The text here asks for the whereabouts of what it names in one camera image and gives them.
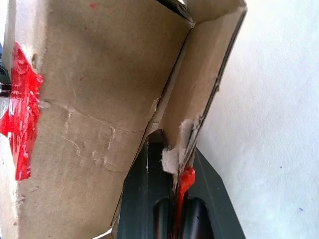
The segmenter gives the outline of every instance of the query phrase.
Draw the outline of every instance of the red adhesive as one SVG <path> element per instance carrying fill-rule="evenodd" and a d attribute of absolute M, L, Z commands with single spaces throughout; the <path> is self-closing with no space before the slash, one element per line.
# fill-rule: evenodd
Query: red adhesive
<path fill-rule="evenodd" d="M 39 88 L 43 76 L 36 74 L 21 46 L 13 48 L 12 92 L 7 112 L 0 119 L 0 133 L 10 140 L 18 181 L 31 176 L 31 155 L 37 136 Z"/>
<path fill-rule="evenodd" d="M 180 177 L 176 222 L 175 222 L 175 230 L 173 234 L 173 239 L 177 239 L 177 236 L 178 236 L 185 194 L 191 188 L 191 186 L 195 183 L 195 178 L 196 178 L 196 173 L 194 168 L 186 169 L 184 173 L 182 174 L 182 176 Z"/>

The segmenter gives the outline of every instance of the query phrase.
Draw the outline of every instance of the white wall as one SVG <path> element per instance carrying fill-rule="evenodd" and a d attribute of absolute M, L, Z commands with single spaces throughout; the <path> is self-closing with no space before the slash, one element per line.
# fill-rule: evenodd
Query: white wall
<path fill-rule="evenodd" d="M 3 46 L 8 0 L 0 0 L 0 43 Z"/>
<path fill-rule="evenodd" d="M 198 147 L 248 239 L 318 239 L 319 2 L 247 4 Z"/>

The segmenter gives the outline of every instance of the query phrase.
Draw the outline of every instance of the red tape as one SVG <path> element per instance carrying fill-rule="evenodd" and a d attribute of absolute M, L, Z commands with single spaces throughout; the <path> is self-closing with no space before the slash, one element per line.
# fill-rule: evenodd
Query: red tape
<path fill-rule="evenodd" d="M 33 71 L 17 42 L 13 47 L 11 81 L 9 108 L 0 119 L 0 133 L 10 140 L 16 166 L 15 178 L 20 181 L 31 176 L 31 155 L 40 117 L 38 97 L 43 76 Z"/>

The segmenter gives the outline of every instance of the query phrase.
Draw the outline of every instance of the cardboard box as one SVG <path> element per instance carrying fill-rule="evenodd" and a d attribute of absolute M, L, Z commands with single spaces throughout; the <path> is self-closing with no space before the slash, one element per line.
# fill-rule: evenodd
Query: cardboard box
<path fill-rule="evenodd" d="M 90 239 L 105 232 L 144 138 L 180 125 L 197 136 L 246 12 L 241 0 L 12 0 L 3 64 L 14 42 L 45 76 L 32 176 L 15 182 L 1 138 L 0 222 L 8 239 Z"/>

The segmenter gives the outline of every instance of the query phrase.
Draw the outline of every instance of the black plastic object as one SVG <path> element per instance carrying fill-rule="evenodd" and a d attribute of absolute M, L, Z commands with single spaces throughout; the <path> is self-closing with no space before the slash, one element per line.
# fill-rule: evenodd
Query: black plastic object
<path fill-rule="evenodd" d="M 214 238 L 245 239 L 223 180 L 198 149 L 194 169 L 196 181 L 188 192 L 189 198 L 200 198 L 205 202 Z"/>
<path fill-rule="evenodd" d="M 123 185 L 116 239 L 171 239 L 175 200 L 163 172 L 161 133 L 150 135 Z M 245 239 L 222 179 L 197 150 L 178 239 Z"/>
<path fill-rule="evenodd" d="M 132 165 L 123 185 L 117 239 L 168 238 L 172 178 L 161 167 L 164 147 L 163 138 L 152 134 Z"/>
<path fill-rule="evenodd" d="M 11 93 L 11 81 L 8 70 L 0 65 L 0 97 L 9 97 Z"/>

